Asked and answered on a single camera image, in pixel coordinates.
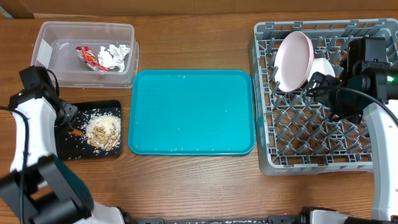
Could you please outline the foil wrapper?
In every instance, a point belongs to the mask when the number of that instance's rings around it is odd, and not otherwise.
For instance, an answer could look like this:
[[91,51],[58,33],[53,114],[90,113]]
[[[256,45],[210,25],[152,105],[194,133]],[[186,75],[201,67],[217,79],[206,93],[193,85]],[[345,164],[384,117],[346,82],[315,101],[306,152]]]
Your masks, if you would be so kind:
[[125,69],[124,58],[130,51],[130,46],[121,44],[119,47],[110,44],[109,48],[101,46],[98,54],[98,63],[109,69],[119,68],[119,72]]

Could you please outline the peanut shells pile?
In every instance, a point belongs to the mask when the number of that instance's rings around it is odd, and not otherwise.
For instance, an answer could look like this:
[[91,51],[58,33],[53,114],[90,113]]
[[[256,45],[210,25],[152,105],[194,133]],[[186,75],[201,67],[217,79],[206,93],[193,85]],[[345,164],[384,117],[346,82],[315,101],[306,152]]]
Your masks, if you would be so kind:
[[106,129],[105,127],[95,126],[91,131],[86,132],[86,138],[91,146],[111,151],[119,145],[121,134],[115,127]]

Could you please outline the white rice pile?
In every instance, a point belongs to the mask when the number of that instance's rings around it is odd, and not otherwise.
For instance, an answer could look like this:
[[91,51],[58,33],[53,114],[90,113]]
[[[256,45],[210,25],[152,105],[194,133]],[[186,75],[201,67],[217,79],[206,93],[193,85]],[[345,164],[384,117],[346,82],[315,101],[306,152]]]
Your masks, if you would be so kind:
[[122,136],[121,112],[119,108],[96,108],[79,111],[75,117],[74,123],[73,126],[75,129],[79,129],[85,134],[84,136],[72,135],[70,132],[67,134],[67,138],[65,139],[74,140],[78,144],[75,148],[80,148],[81,151],[89,152],[93,156],[110,156],[111,153],[117,153],[117,150],[120,149],[121,141],[113,150],[105,151],[88,144],[86,138],[86,132],[91,131],[95,126],[105,127],[106,129],[115,127]]

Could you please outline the cream bowl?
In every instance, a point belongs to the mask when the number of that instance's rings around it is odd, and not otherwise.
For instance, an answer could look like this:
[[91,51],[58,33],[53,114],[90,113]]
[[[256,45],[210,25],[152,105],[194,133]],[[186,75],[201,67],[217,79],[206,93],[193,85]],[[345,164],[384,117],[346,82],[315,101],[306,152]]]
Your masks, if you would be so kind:
[[311,80],[312,75],[315,72],[320,72],[324,75],[331,75],[333,77],[336,77],[331,63],[325,58],[316,58],[313,60],[312,69],[309,76],[307,77],[308,82]]

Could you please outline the large white plate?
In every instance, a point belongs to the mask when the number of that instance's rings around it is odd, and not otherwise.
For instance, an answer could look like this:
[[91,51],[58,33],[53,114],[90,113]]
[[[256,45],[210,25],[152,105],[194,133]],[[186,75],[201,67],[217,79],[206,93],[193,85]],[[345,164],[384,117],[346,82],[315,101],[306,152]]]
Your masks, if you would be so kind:
[[290,33],[280,44],[275,58],[274,80],[278,89],[291,92],[301,87],[309,76],[314,59],[311,40],[300,31]]

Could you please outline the red snack wrapper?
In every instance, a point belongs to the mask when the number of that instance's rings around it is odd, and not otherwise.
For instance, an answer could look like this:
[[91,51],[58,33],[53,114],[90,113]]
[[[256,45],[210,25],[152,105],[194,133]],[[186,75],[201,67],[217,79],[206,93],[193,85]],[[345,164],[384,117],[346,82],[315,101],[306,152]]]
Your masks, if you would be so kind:
[[76,51],[79,54],[79,57],[82,59],[82,61],[90,67],[94,71],[101,71],[101,72],[107,72],[108,69],[102,65],[100,65],[94,56],[93,52],[91,49],[87,46],[82,46],[82,47],[76,47]]

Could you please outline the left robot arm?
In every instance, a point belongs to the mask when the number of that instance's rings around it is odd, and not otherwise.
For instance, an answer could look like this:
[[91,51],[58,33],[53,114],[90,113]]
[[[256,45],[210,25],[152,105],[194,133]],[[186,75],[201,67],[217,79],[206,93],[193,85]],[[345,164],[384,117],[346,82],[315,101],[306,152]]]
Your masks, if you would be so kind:
[[4,107],[16,122],[16,151],[1,178],[1,198],[21,223],[134,223],[120,208],[95,202],[58,158],[55,128],[72,131],[78,108],[59,97],[53,71],[31,66],[19,75],[24,88]]

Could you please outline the orange carrot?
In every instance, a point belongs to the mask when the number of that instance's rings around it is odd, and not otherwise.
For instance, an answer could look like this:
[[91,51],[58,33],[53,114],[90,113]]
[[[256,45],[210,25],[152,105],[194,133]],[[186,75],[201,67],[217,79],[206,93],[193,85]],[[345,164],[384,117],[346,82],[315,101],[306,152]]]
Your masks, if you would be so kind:
[[84,132],[80,131],[79,129],[74,129],[73,131],[70,131],[70,134],[76,135],[76,136],[84,136]]

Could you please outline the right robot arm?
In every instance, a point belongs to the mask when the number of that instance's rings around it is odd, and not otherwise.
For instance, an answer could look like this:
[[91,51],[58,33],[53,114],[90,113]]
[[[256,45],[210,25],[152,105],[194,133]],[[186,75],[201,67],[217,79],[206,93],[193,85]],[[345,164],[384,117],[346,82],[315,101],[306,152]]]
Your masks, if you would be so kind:
[[351,41],[345,65],[338,78],[314,73],[303,95],[329,108],[329,121],[365,121],[373,157],[372,217],[304,208],[298,223],[397,223],[397,69],[387,61],[382,37]]

